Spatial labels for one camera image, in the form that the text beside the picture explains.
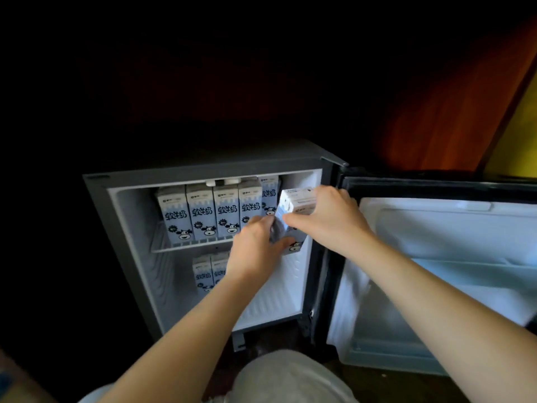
person's right hand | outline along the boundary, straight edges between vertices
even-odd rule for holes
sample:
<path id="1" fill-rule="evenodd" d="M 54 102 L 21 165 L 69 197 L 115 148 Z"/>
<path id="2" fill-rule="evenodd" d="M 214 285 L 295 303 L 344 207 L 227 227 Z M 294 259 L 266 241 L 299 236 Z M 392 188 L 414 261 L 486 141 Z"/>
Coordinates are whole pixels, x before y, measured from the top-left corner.
<path id="1" fill-rule="evenodd" d="M 361 235 L 373 235 L 356 200 L 346 189 L 337 190 L 333 186 L 321 185 L 313 192 L 317 197 L 315 211 L 311 215 L 286 213 L 283 215 L 285 223 L 302 230 L 330 250 L 350 257 L 350 250 Z"/>

person's left arm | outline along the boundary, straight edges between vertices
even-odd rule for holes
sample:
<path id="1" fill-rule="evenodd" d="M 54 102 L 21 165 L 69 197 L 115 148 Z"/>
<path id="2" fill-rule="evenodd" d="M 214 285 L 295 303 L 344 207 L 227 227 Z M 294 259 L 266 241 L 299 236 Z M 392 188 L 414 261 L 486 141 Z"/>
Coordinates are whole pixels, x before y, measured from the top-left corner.
<path id="1" fill-rule="evenodd" d="M 201 401 L 226 341 L 292 238 L 269 243 L 273 216 L 233 240 L 225 277 L 118 379 L 101 403 Z"/>

milk carton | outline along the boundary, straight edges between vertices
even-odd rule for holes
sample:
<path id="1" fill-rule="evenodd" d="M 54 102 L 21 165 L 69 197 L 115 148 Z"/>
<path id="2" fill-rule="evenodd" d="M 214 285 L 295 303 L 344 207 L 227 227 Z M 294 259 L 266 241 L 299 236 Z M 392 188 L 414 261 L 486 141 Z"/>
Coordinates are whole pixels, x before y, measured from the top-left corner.
<path id="1" fill-rule="evenodd" d="M 214 287 L 211 256 L 205 255 L 192 259 L 192 270 L 198 294 L 204 296 Z"/>
<path id="2" fill-rule="evenodd" d="M 170 243 L 176 245 L 193 240 L 185 186 L 177 185 L 159 188 L 157 200 L 161 207 Z"/>
<path id="3" fill-rule="evenodd" d="M 241 211 L 241 229 L 255 215 L 264 215 L 263 188 L 258 179 L 252 179 L 238 184 L 238 200 Z"/>
<path id="4" fill-rule="evenodd" d="M 215 186 L 213 196 L 218 236 L 226 237 L 237 234 L 241 229 L 238 210 L 238 185 Z"/>
<path id="5" fill-rule="evenodd" d="M 228 266 L 229 254 L 226 251 L 211 255 L 211 268 L 213 270 L 214 285 L 224 278 L 225 269 Z"/>
<path id="6" fill-rule="evenodd" d="M 259 177 L 259 182 L 263 188 L 263 212 L 265 215 L 274 215 L 278 207 L 278 176 Z"/>
<path id="7" fill-rule="evenodd" d="M 196 240 L 209 239 L 216 235 L 213 190 L 205 184 L 186 186 L 186 199 L 190 208 L 190 219 Z"/>
<path id="8" fill-rule="evenodd" d="M 276 209 L 276 218 L 272 226 L 272 241 L 276 242 L 282 237 L 292 236 L 295 242 L 284 250 L 283 255 L 296 253 L 300 251 L 306 233 L 286 224 L 282 218 L 285 213 L 299 213 L 302 215 L 310 215 L 315 210 L 315 196 L 313 188 L 303 189 L 284 189 L 281 191 L 280 202 Z"/>

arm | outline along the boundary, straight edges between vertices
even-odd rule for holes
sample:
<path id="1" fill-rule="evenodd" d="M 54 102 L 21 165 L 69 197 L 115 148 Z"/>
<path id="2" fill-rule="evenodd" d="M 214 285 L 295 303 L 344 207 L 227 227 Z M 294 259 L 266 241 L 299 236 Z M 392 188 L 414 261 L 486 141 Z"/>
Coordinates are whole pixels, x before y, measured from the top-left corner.
<path id="1" fill-rule="evenodd" d="M 359 265 L 472 402 L 534 401 L 537 337 L 382 243 L 346 190 L 316 194 L 286 222 Z"/>
<path id="2" fill-rule="evenodd" d="M 269 243 L 273 219 L 253 217 L 235 236 L 225 277 L 119 378 L 101 403 L 201 401 L 233 326 L 293 241 Z"/>

person's right arm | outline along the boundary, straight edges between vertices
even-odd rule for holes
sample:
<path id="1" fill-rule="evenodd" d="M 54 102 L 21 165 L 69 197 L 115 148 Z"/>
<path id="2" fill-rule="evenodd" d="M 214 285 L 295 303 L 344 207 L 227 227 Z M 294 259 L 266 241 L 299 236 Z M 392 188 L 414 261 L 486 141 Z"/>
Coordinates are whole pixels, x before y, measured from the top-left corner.
<path id="1" fill-rule="evenodd" d="M 470 401 L 535 401 L 535 335 L 381 242 L 346 190 L 315 192 L 315 212 L 285 222 L 362 268 Z"/>

